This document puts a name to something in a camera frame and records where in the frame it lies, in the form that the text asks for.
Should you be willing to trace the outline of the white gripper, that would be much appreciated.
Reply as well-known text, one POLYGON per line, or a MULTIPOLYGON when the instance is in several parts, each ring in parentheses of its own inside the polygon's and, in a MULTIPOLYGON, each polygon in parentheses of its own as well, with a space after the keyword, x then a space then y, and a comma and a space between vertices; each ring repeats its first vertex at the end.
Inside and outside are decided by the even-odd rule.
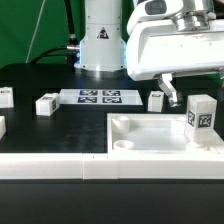
POLYGON ((128 75, 135 81, 158 78, 171 107, 182 104, 182 94, 172 85, 173 76, 206 74, 224 69, 224 20, 213 20, 210 29, 178 32, 171 20, 136 25, 126 46, 128 75))

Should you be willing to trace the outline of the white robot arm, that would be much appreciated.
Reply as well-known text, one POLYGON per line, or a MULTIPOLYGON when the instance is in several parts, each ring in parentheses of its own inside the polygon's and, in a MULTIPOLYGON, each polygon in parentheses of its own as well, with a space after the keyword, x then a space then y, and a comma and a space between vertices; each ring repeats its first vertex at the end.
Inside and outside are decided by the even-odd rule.
POLYGON ((121 0, 85 1, 77 68, 96 76, 125 68, 135 81, 156 79, 172 106, 180 103, 174 77, 218 73, 224 81, 224 19, 216 17, 213 0, 132 1, 127 41, 120 34, 121 0))

